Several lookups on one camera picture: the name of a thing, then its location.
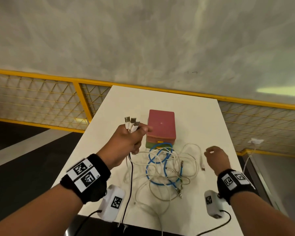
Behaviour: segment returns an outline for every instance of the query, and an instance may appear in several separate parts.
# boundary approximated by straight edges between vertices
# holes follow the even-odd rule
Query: forearm
[[[60,236],[83,203],[71,190],[57,185],[0,222],[0,236]]]
[[[245,236],[295,235],[295,222],[258,195],[239,192],[231,197],[230,202]]]

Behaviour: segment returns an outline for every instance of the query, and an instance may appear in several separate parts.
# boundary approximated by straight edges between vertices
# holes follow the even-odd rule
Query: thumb
[[[138,130],[136,130],[133,133],[130,133],[130,138],[133,144],[142,141],[142,137],[148,132],[148,127],[143,126],[140,127]]]

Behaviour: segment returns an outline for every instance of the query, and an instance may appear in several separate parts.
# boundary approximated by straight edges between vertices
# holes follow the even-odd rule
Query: black cord
[[[232,217],[231,217],[231,215],[230,215],[227,211],[225,211],[225,210],[220,210],[220,211],[223,211],[223,212],[227,213],[227,214],[229,215],[229,220],[228,220],[226,223],[221,224],[220,226],[217,226],[216,228],[210,229],[210,230],[208,230],[208,231],[204,231],[204,232],[202,232],[202,233],[200,233],[200,234],[197,234],[196,236],[200,236],[200,235],[206,234],[206,233],[208,233],[208,232],[211,232],[211,231],[213,231],[213,230],[216,230],[216,229],[218,229],[218,228],[220,228],[220,227],[223,227],[224,225],[227,225],[227,224],[231,221]]]
[[[81,230],[81,228],[82,228],[82,226],[83,226],[83,224],[93,215],[93,214],[95,214],[95,213],[100,213],[100,212],[102,212],[102,210],[96,210],[96,211],[94,211],[93,213],[91,213],[88,217],[86,217],[84,220],[83,220],[83,222],[80,224],[80,226],[78,227],[78,230],[75,232],[75,234],[74,234],[74,236],[77,236],[78,235],[78,233],[79,233],[79,231]]]
[[[132,194],[133,163],[132,163],[132,161],[131,161],[130,153],[129,153],[129,159],[130,159],[131,166],[132,166],[132,170],[131,170],[131,179],[130,179],[130,195],[129,195],[128,202],[127,202],[127,204],[126,204],[126,208],[125,208],[125,211],[124,211],[124,216],[122,216],[122,221],[121,221],[122,224],[124,223],[124,218],[125,218],[125,215],[126,215],[126,210],[127,210],[127,207],[128,207],[129,201],[130,201],[130,199],[131,199],[131,194]]]

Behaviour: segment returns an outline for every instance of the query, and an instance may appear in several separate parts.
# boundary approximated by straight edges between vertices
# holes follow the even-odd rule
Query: metal grid panel
[[[295,155],[295,110],[219,101],[236,151],[254,148],[251,138],[264,139],[258,150]]]
[[[85,130],[72,83],[0,74],[0,118]]]
[[[99,106],[102,104],[106,95],[108,94],[110,87],[82,84],[82,90],[84,91],[85,98],[89,103],[90,110],[94,116]]]

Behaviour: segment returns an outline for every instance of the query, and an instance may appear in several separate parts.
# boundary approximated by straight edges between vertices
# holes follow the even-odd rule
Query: yellow bar
[[[260,151],[260,150],[253,150],[253,149],[244,149],[241,152],[236,152],[238,156],[244,156],[247,153],[256,153],[256,154],[263,154],[263,155],[272,155],[272,156],[285,156],[285,157],[292,157],[295,158],[295,155],[290,154],[283,154],[283,153],[276,153],[276,152],[268,152],[268,151]]]
[[[24,76],[24,77],[31,77],[31,78],[37,78],[37,79],[51,79],[51,80],[59,80],[59,81],[67,81],[67,82],[78,82],[78,83],[82,83],[82,84],[101,85],[101,86],[107,86],[107,87],[111,87],[113,85],[116,85],[116,86],[130,87],[130,88],[139,88],[139,89],[146,89],[146,90],[153,90],[153,91],[160,91],[160,92],[198,96],[198,97],[204,97],[204,98],[213,98],[213,99],[217,99],[220,101],[227,101],[227,102],[233,102],[233,103],[252,104],[252,105],[258,105],[258,106],[285,108],[285,109],[295,110],[295,104],[272,103],[272,102],[259,101],[259,100],[233,98],[233,97],[226,97],[226,96],[220,96],[220,95],[189,92],[189,91],[180,91],[180,90],[172,90],[172,89],[161,89],[161,88],[114,83],[114,82],[107,82],[107,81],[93,80],[93,79],[79,79],[79,78],[70,78],[70,77],[62,77],[62,76],[54,76],[54,75],[43,75],[43,74],[36,74],[36,73],[26,73],[26,72],[3,70],[3,69],[0,69],[0,74]]]
[[[56,127],[56,126],[51,126],[51,125],[39,124],[39,123],[22,122],[22,121],[3,119],[3,118],[0,118],[0,121],[1,122],[10,122],[10,123],[23,124],[23,125],[34,126],[34,127],[45,127],[45,128],[63,130],[63,131],[74,131],[74,132],[79,132],[79,133],[84,133],[85,132],[84,130],[78,130],[78,129],[72,129],[72,128],[66,128],[66,127]]]
[[[76,93],[79,96],[80,102],[81,102],[84,112],[85,112],[85,115],[87,116],[87,119],[89,120],[89,122],[91,122],[93,119],[93,115],[92,115],[92,112],[90,111],[90,106],[88,105],[87,100],[85,98],[85,94],[81,88],[81,84],[74,81],[73,85],[75,87]]]

